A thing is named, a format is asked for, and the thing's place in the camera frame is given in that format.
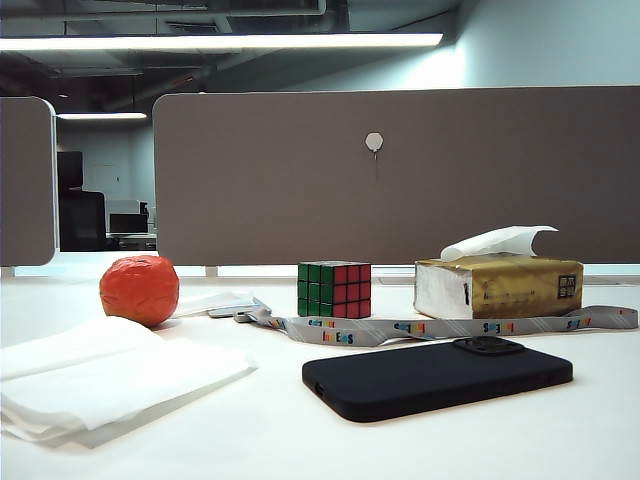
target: rubik's cube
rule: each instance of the rubik's cube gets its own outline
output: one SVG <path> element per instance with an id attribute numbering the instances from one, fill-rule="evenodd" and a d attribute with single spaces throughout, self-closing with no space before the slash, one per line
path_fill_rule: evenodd
<path id="1" fill-rule="evenodd" d="M 298 264 L 298 315 L 364 318 L 371 315 L 371 264 Z"/>

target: desk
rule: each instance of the desk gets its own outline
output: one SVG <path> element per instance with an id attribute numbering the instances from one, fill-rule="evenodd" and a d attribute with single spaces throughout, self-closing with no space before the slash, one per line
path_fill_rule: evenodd
<path id="1" fill-rule="evenodd" d="M 98 276 L 2 278 L 3 345 L 103 315 Z M 185 295 L 249 288 L 276 314 L 295 314 L 294 279 L 181 282 Z M 374 281 L 375 314 L 411 314 L 411 301 L 410 285 Z M 587 286 L 584 302 L 640 308 L 640 286 Z M 3 434 L 3 480 L 640 478 L 640 331 L 519 337 L 527 347 L 571 360 L 575 380 L 356 424 L 318 400 L 302 384 L 300 368 L 308 360 L 374 349 L 307 345 L 275 330 L 205 316 L 164 327 L 158 334 L 166 339 L 242 348 L 260 368 L 93 448 L 49 448 Z"/>

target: wall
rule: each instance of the wall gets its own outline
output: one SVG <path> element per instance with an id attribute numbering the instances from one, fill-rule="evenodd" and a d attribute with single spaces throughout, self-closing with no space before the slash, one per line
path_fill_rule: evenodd
<path id="1" fill-rule="evenodd" d="M 129 161 L 131 167 L 132 198 L 156 203 L 156 186 L 153 164 L 153 129 L 134 130 L 129 135 Z"/>
<path id="2" fill-rule="evenodd" d="M 460 37 L 286 90 L 640 84 L 637 0 L 467 0 Z"/>
<path id="3" fill-rule="evenodd" d="M 150 126 L 58 128 L 58 149 L 83 152 L 83 190 L 108 200 L 155 205 L 153 131 Z"/>

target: napkin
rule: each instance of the napkin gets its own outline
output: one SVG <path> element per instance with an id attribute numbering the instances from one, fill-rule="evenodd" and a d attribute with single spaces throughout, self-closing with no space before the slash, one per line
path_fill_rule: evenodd
<path id="1" fill-rule="evenodd" d="M 161 342 L 139 323 L 102 317 L 66 332 L 2 349 L 2 381 Z"/>
<path id="2" fill-rule="evenodd" d="M 506 227 L 492 230 L 445 247 L 440 252 L 440 259 L 450 262 L 470 255 L 502 252 L 535 255 L 531 248 L 533 239 L 538 232 L 544 231 L 557 232 L 558 230 L 549 226 Z"/>
<path id="3" fill-rule="evenodd" d="M 72 356 L 66 356 L 64 361 L 58 358 L 54 353 L 57 347 L 48 342 L 69 345 L 83 335 L 91 340 L 98 331 L 107 338 L 113 338 L 115 331 L 123 331 L 117 321 L 112 327 L 103 319 L 99 329 L 95 328 L 96 322 L 89 323 L 84 328 L 3 350 L 3 362 L 8 360 L 22 369 L 13 368 L 12 379 L 2 384 L 2 430 L 34 442 L 94 430 L 134 418 L 149 407 L 200 388 L 213 390 L 256 368 L 240 351 L 199 345 L 187 339 L 164 341 L 148 330 L 149 340 L 140 341 L 143 335 L 136 332 L 131 342 L 121 342 L 120 346 L 129 347 L 127 350 L 114 353 L 105 348 L 100 355 L 89 357 L 79 348 L 73 360 Z M 136 324 L 129 323 L 134 325 L 131 332 L 137 330 Z M 134 336 L 139 342 L 136 347 Z M 36 353 L 34 349 L 43 345 L 50 363 L 44 361 L 45 356 L 36 355 L 39 361 L 26 365 L 26 353 L 30 349 Z M 15 352 L 21 362 L 13 358 Z M 40 373 L 16 376 L 19 371 L 35 370 Z"/>
<path id="4" fill-rule="evenodd" d="M 205 313 L 217 308 L 252 305 L 251 292 L 222 292 L 215 295 L 197 295 L 180 297 L 173 318 L 184 317 L 196 313 Z"/>

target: desk divider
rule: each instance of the desk divider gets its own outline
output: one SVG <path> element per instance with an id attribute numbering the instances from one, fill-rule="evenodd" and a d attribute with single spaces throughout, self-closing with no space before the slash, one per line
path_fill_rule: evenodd
<path id="1" fill-rule="evenodd" d="M 638 112 L 637 86 L 167 95 L 158 249 L 182 265 L 404 264 L 552 225 L 539 254 L 637 263 Z"/>
<path id="2" fill-rule="evenodd" d="M 0 98 L 2 266 L 42 265 L 58 238 L 55 112 L 36 97 Z"/>

